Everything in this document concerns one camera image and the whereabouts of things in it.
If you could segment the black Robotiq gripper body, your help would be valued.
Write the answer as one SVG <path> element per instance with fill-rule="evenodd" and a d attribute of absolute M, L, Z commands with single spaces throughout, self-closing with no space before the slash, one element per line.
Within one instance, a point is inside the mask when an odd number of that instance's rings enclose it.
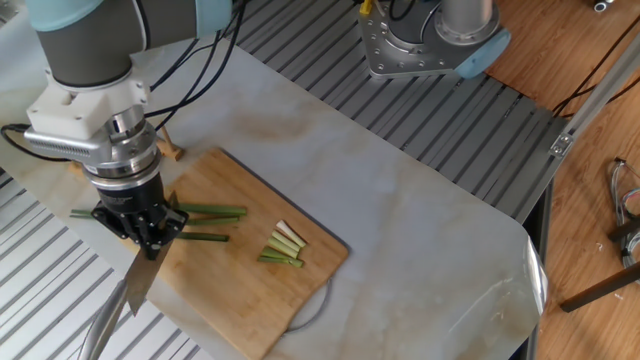
<path fill-rule="evenodd" d="M 99 189 L 91 216 L 120 238 L 172 239 L 161 175 L 124 190 Z"/>

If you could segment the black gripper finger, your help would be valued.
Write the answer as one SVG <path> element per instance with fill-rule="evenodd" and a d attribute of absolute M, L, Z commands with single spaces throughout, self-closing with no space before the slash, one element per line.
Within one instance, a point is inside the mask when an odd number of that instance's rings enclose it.
<path fill-rule="evenodd" d="M 128 237 L 140 247 L 148 260 L 154 261 L 158 258 L 162 244 L 146 222 L 126 222 L 124 227 Z"/>
<path fill-rule="evenodd" d="M 163 219 L 159 222 L 158 240 L 160 243 L 169 243 L 177 238 L 189 220 L 189 214 L 185 211 L 171 208 L 169 205 L 162 206 Z"/>

